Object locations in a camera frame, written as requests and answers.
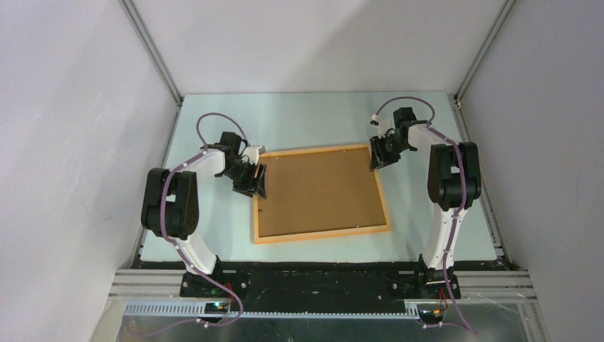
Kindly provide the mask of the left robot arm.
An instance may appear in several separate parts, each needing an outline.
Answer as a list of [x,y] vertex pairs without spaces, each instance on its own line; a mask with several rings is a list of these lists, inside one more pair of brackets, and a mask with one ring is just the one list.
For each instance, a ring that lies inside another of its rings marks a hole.
[[142,202],[142,226],[171,244],[187,271],[201,274],[197,286],[207,296],[220,295],[225,278],[214,270],[218,256],[197,232],[200,219],[199,184],[227,177],[241,195],[266,198],[266,165],[260,157],[263,145],[250,145],[240,135],[224,132],[219,142],[175,168],[153,168],[147,174]]

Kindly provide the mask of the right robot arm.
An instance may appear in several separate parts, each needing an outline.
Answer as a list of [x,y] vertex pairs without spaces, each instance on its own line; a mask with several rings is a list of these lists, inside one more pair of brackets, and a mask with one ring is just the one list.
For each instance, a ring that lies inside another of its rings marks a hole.
[[391,122],[378,114],[371,125],[370,169],[395,164],[405,151],[429,157],[427,193],[434,205],[433,227],[415,272],[415,291],[432,298],[452,280],[454,249],[459,230],[473,202],[481,196],[479,151],[473,142],[457,142],[426,120],[418,120],[410,107],[393,113]]

